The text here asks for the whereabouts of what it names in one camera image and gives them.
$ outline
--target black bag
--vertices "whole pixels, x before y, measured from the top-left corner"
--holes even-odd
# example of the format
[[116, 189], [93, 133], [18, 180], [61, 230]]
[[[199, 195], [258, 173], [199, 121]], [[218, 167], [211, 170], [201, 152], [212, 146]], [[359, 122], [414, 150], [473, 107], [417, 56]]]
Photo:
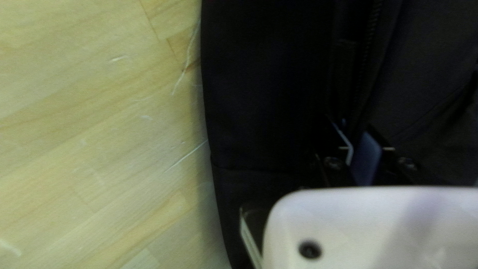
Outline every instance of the black bag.
[[[334, 185], [328, 121], [355, 147], [373, 126], [413, 184], [475, 184], [477, 59], [478, 1], [204, 0], [206, 123], [232, 268], [251, 268], [242, 203]], [[395, 184], [385, 174], [377, 182]]]

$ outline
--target hole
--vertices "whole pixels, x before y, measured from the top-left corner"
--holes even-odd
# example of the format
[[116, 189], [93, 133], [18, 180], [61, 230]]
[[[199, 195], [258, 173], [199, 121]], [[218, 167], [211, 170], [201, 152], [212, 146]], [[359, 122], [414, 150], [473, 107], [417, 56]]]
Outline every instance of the hole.
[[303, 242], [299, 246], [299, 253], [307, 259], [317, 259], [322, 255], [319, 245], [312, 241]]

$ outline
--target black backpack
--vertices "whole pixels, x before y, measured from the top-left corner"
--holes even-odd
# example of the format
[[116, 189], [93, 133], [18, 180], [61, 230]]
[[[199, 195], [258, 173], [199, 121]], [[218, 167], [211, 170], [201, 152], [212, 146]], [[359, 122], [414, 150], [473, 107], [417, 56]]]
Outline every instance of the black backpack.
[[211, 164], [233, 269], [239, 207], [300, 187], [474, 185], [478, 1], [203, 0]]

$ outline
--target wooden floor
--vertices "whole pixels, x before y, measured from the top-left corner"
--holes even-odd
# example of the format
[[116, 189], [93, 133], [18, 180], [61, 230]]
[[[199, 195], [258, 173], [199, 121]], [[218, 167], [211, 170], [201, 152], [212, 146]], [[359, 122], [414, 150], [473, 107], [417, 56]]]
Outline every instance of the wooden floor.
[[0, 1], [0, 269], [226, 269], [199, 0]]

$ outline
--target white plastic object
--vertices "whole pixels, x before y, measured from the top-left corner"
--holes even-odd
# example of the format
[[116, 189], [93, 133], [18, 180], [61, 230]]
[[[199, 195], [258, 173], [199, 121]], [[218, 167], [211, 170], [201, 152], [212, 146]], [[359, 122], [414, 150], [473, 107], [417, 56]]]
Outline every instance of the white plastic object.
[[[299, 252], [303, 242], [318, 258]], [[273, 207], [263, 269], [477, 269], [478, 189], [357, 187], [297, 191]]]

